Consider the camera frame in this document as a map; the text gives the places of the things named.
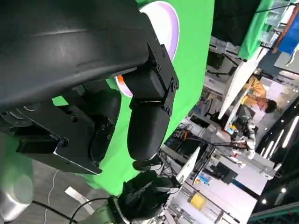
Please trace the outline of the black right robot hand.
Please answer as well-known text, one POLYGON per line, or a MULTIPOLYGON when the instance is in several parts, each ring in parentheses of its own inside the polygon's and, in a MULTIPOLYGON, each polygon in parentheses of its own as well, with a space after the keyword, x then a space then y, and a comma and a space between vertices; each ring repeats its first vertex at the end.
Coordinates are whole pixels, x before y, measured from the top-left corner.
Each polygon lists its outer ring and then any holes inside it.
POLYGON ((123 184, 118 198, 119 207, 128 221, 157 216, 164 210, 169 196, 180 189, 181 184, 174 176, 157 173, 163 166, 160 159, 133 162, 133 168, 140 173, 123 184))

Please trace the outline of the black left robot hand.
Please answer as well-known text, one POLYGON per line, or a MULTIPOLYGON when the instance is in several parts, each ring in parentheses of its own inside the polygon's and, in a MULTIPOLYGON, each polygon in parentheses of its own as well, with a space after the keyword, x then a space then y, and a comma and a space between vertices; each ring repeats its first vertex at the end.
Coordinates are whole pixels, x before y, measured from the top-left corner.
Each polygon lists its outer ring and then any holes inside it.
POLYGON ((0 130, 17 152, 65 172, 101 173, 121 93, 133 93, 127 147, 151 160, 165 137, 177 74, 134 0, 3 0, 0 130))

